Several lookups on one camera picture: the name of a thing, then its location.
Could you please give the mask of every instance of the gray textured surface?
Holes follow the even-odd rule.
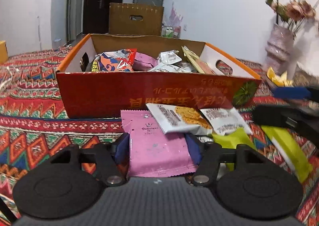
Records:
[[[40,221],[22,217],[15,226],[301,226],[295,218],[271,222],[243,219],[220,206],[210,191],[184,178],[131,178],[107,188],[89,210],[72,218]]]

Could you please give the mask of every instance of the yellow box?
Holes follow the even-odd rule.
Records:
[[[0,64],[3,64],[8,59],[7,47],[5,41],[0,41]]]

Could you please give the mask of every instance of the door handle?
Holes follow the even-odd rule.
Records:
[[[99,7],[100,7],[100,9],[102,8],[102,6],[103,6],[103,0],[99,0]]]

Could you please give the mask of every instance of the box handle hole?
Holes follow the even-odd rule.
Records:
[[[228,64],[224,63],[222,60],[218,60],[216,62],[216,68],[219,69],[226,76],[232,75],[232,67],[230,67]]]
[[[134,16],[134,15],[131,15],[131,16],[130,16],[130,20],[133,20],[133,21],[142,21],[142,20],[143,20],[143,17],[142,17],[142,16]]]
[[[89,56],[87,56],[87,53],[84,53],[80,60],[81,71],[85,72],[88,64],[89,64]]]

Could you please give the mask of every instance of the pink snack package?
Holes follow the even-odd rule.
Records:
[[[163,134],[149,111],[121,110],[130,134],[128,177],[164,178],[195,172],[184,134]]]
[[[157,65],[157,60],[146,54],[136,53],[133,63],[134,71],[149,71]]]

